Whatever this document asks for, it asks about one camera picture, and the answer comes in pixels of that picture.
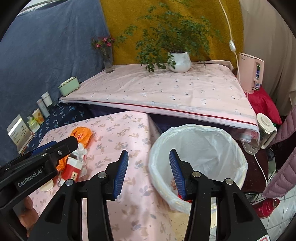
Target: blue cloth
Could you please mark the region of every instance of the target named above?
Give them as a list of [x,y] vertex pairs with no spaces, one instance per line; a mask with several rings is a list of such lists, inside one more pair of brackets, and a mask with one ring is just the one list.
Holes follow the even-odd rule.
[[39,130],[35,133],[26,151],[36,149],[48,131],[93,117],[94,115],[88,109],[87,105],[63,103],[56,105],[53,108],[52,114],[45,119]]
[[0,165],[17,156],[6,128],[24,120],[46,91],[58,100],[58,86],[99,73],[103,60],[91,38],[108,36],[99,0],[67,0],[21,14],[0,42]]

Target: pink flowers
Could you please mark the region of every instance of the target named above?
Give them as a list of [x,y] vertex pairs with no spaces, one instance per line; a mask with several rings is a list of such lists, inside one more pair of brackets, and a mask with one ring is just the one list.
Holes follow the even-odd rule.
[[98,37],[98,38],[93,38],[91,40],[91,45],[93,46],[94,49],[102,50],[108,47],[112,46],[112,43],[114,43],[115,39],[112,38],[111,36],[109,37]]

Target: beige curtain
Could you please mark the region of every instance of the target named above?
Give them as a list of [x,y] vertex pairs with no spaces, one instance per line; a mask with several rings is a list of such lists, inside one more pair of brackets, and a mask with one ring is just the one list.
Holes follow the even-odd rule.
[[296,103],[296,39],[267,0],[239,0],[244,21],[244,53],[263,59],[263,87],[280,115]]

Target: metal bolt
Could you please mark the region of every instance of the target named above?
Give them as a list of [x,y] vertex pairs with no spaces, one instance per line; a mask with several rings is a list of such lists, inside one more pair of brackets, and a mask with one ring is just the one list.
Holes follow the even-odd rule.
[[99,174],[98,174],[99,178],[104,178],[106,176],[107,176],[107,173],[105,173],[105,172],[99,172]]
[[73,184],[73,182],[74,181],[72,179],[69,179],[69,180],[66,181],[66,185],[71,186]]
[[225,180],[225,182],[226,182],[228,185],[232,185],[232,184],[233,184],[233,180],[230,179],[230,178],[227,178],[227,179]]
[[192,176],[194,176],[194,177],[200,177],[201,174],[200,174],[200,172],[193,172],[192,173]]

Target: pink tablecloth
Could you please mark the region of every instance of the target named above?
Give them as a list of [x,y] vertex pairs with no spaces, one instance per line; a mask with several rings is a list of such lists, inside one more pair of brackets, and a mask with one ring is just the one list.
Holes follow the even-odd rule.
[[[116,201],[107,202],[114,240],[174,240],[169,207],[153,188],[148,175],[149,150],[159,136],[150,117],[145,113],[127,111],[76,122],[49,131],[40,145],[68,137],[78,126],[93,131],[87,147],[88,173],[84,180],[104,171],[110,162],[117,161],[123,149],[129,153],[121,194]],[[36,190],[31,194],[39,215],[57,190],[55,186],[51,191]],[[88,240],[85,200],[82,220],[83,240]]]
[[221,124],[243,141],[259,134],[256,114],[237,78],[219,61],[192,63],[186,73],[149,73],[140,64],[117,65],[114,72],[98,73],[60,101]]

